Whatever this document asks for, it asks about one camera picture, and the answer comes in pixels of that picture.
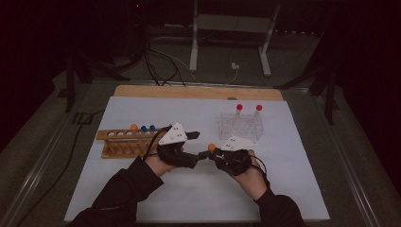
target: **metal stand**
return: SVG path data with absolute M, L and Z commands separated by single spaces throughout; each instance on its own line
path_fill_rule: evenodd
M 260 61 L 262 63 L 263 75 L 271 76 L 268 57 L 266 51 L 269 46 L 270 38 L 274 30 L 280 5 L 277 4 L 274 8 L 271 18 L 253 18 L 253 17 L 236 17 L 223 15 L 210 15 L 198 13 L 198 0 L 194 1 L 194 25 L 192 37 L 191 59 L 189 62 L 189 70 L 197 71 L 198 64 L 198 29 L 213 29 L 213 30 L 232 30 L 245 32 L 266 33 L 266 40 L 263 45 L 259 46 Z

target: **dark background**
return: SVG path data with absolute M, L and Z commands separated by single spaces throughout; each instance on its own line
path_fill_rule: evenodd
M 216 2 L 205 0 L 200 9 L 213 11 L 224 6 L 227 13 L 245 11 L 236 11 L 238 6 L 230 9 L 227 0 L 218 2 L 219 5 Z M 99 51 L 107 58 L 110 31 L 101 28 L 94 3 L 104 6 L 108 2 L 0 2 L 0 120 L 3 130 L 0 150 L 53 91 L 51 79 L 65 69 L 68 47 L 78 46 L 88 53 Z M 148 21 L 155 26 L 192 23 L 191 1 L 141 3 L 146 5 Z M 246 3 L 243 8 L 247 9 L 247 14 L 260 13 L 260 9 L 247 8 Z M 288 0 L 283 1 L 275 27 L 279 33 L 313 32 L 322 36 L 309 66 L 336 65 L 337 85 L 343 88 L 398 192 L 401 192 L 400 14 L 398 1 Z

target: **wooden test tube rack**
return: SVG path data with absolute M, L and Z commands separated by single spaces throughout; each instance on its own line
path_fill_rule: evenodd
M 98 131 L 96 140 L 104 140 L 104 146 L 101 153 L 103 159 L 123 159 L 136 158 L 143 156 L 150 144 L 156 131 L 132 131 L 132 130 L 104 130 Z M 159 140 L 166 134 L 162 131 L 155 141 L 152 148 L 157 148 Z

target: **hand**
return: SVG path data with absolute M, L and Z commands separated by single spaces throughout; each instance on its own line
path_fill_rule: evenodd
M 260 167 L 254 158 L 254 151 L 250 149 L 248 153 L 251 155 L 252 164 Z M 254 201 L 263 196 L 268 189 L 263 174 L 252 166 L 245 173 L 232 177 Z
M 163 176 L 166 172 L 175 168 L 175 166 L 171 166 L 160 160 L 159 155 L 149 155 L 145 160 L 151 170 L 158 176 Z

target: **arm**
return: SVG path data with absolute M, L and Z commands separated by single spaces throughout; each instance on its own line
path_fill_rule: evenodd
M 92 207 L 80 212 L 68 226 L 132 226 L 136 221 L 137 202 L 161 186 L 160 177 L 172 168 L 157 156 L 145 162 L 135 159 L 128 169 L 112 176 Z
M 259 166 L 253 150 L 249 150 L 252 163 Z M 305 226 L 297 204 L 287 196 L 276 196 L 270 189 L 265 176 L 254 167 L 245 173 L 233 176 L 242 189 L 259 205 L 262 226 L 303 227 Z

